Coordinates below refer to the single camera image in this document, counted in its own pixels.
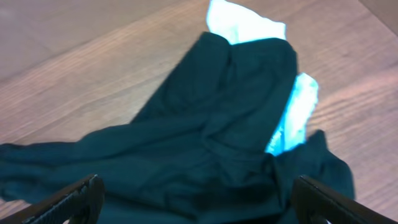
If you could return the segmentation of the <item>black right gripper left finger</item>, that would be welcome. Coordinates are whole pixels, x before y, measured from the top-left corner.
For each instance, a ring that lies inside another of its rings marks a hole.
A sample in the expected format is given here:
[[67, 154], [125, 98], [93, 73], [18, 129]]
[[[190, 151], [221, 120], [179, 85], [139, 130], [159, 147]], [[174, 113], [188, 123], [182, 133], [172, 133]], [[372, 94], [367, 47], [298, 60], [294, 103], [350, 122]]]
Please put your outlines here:
[[104, 182], [89, 175], [51, 197], [1, 220], [1, 224], [96, 224], [104, 204]]

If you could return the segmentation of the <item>black t-shirt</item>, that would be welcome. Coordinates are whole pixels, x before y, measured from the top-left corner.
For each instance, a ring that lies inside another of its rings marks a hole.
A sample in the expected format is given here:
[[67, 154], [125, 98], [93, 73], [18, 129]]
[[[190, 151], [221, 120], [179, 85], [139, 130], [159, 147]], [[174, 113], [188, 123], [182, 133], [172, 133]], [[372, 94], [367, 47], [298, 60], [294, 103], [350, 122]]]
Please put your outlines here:
[[325, 134], [265, 152], [297, 76], [281, 39], [231, 45], [205, 32], [128, 124], [77, 142], [1, 146], [1, 197], [37, 203], [88, 175], [106, 187], [100, 223], [295, 223], [294, 179], [354, 197]]

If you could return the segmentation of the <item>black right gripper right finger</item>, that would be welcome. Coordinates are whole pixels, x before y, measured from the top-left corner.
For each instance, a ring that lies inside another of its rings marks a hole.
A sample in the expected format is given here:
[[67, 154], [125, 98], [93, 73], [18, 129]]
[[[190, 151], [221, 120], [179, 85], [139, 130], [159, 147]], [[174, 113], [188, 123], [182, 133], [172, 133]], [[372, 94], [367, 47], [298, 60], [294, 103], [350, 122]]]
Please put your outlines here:
[[294, 180], [291, 200], [300, 224], [397, 224], [304, 175]]

